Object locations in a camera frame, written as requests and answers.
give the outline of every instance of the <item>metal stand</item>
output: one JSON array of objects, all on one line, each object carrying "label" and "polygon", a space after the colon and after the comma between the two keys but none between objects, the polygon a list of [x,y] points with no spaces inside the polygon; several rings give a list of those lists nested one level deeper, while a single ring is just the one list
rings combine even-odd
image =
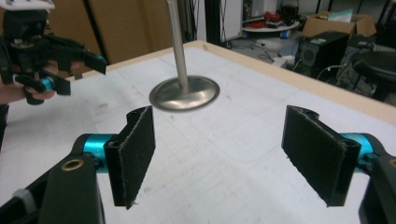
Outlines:
[{"label": "metal stand", "polygon": [[176,78],[165,80],[150,93],[151,103],[162,110],[187,111],[211,103],[219,95],[219,85],[206,77],[187,77],[177,0],[167,0],[173,47],[177,66]]}]

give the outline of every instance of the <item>silver disc base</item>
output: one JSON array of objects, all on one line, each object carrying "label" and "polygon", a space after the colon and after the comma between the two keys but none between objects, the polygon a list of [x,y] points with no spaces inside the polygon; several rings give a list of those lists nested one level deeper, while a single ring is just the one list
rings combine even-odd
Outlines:
[{"label": "silver disc base", "polygon": [[188,111],[211,103],[219,92],[219,85],[209,78],[188,76],[187,88],[181,88],[176,77],[157,85],[151,91],[149,100],[161,110]]}]

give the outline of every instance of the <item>gray floor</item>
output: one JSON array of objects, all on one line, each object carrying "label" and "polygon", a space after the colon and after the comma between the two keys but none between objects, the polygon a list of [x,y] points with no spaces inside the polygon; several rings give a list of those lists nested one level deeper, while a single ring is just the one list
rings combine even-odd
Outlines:
[{"label": "gray floor", "polygon": [[[293,58],[300,39],[300,33],[293,31],[288,39],[280,39],[278,34],[250,34],[246,37],[231,40],[232,51],[247,55],[264,63],[273,63],[277,57]],[[376,46],[375,50],[394,50],[386,47]],[[360,79],[357,87],[353,89],[358,74],[351,69],[346,69],[344,73],[338,74],[336,86],[370,97],[375,90],[375,84],[367,83],[363,78]],[[389,94],[385,100],[386,104],[396,106],[396,91]]]}]

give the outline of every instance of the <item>office chair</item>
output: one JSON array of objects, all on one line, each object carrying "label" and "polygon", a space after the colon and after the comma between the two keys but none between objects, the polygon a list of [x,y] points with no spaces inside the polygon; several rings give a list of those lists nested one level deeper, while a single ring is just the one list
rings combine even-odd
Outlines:
[{"label": "office chair", "polygon": [[384,101],[396,88],[396,52],[368,51],[351,57],[352,67],[361,77],[376,84],[373,99]]}]

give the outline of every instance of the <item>stool leg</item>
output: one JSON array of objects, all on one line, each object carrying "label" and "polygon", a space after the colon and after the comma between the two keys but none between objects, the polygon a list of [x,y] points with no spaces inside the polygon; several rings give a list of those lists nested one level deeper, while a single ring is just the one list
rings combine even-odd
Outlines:
[{"label": "stool leg", "polygon": [[391,90],[392,87],[388,85],[378,84],[372,97],[377,101],[384,102]]}]

